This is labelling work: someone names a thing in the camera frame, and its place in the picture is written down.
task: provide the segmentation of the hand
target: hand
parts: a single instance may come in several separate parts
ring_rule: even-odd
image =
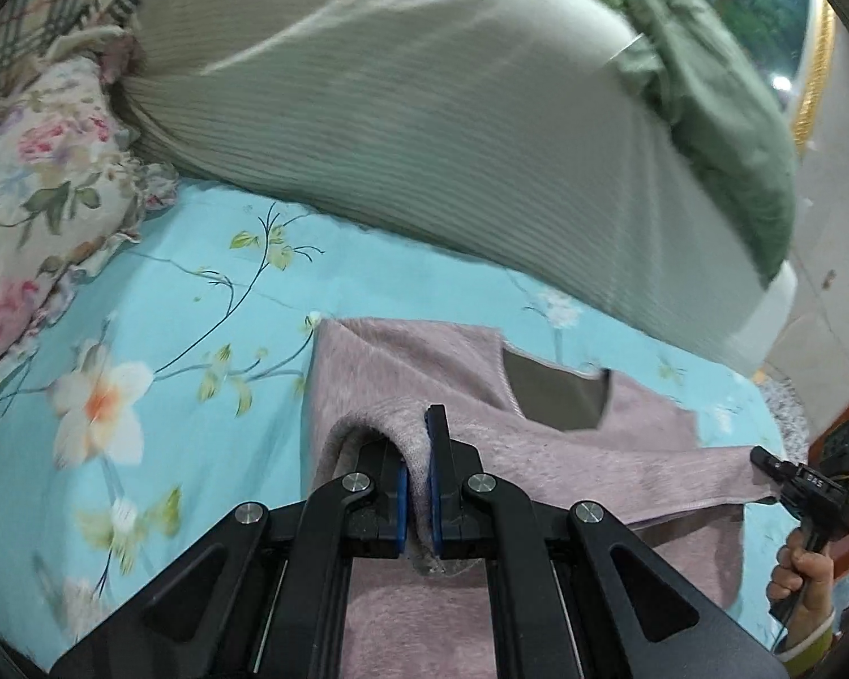
[[[829,545],[824,553],[815,554],[802,548],[805,537],[796,528],[777,552],[777,562],[770,573],[767,599],[776,602],[802,589],[802,575],[810,582],[802,604],[787,626],[785,649],[798,646],[814,633],[833,613],[833,560]]]

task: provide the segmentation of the metal pivot screw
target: metal pivot screw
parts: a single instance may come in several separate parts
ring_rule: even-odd
[[[600,523],[604,509],[593,501],[583,501],[576,506],[576,518],[582,523]]]
[[[264,515],[264,509],[257,502],[244,502],[236,508],[236,521],[242,524],[257,523]]]
[[[364,472],[350,472],[343,478],[343,487],[349,492],[362,492],[371,484],[371,478]]]
[[[491,475],[485,474],[485,472],[478,472],[478,474],[473,474],[469,478],[469,487],[475,492],[491,492],[492,489],[497,487],[497,480],[494,480]]]

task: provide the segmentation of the floral pillow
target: floral pillow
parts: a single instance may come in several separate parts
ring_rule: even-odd
[[[174,174],[127,153],[128,131],[111,114],[100,76],[97,63],[74,56],[47,66],[5,105],[0,357],[70,268],[97,272],[123,240],[138,238],[145,206],[173,193]]]

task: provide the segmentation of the white wall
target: white wall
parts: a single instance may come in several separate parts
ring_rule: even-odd
[[[797,194],[790,261],[799,291],[767,362],[792,380],[818,435],[849,402],[849,35],[841,24]]]

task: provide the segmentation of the bed sheet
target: bed sheet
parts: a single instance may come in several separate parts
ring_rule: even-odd
[[[47,668],[234,505],[299,500],[301,393],[324,315],[496,326],[698,412],[705,445],[782,451],[749,380],[528,276],[186,183],[0,393],[0,635]],[[731,614],[766,642],[764,587],[792,523],[779,506],[746,515]]]

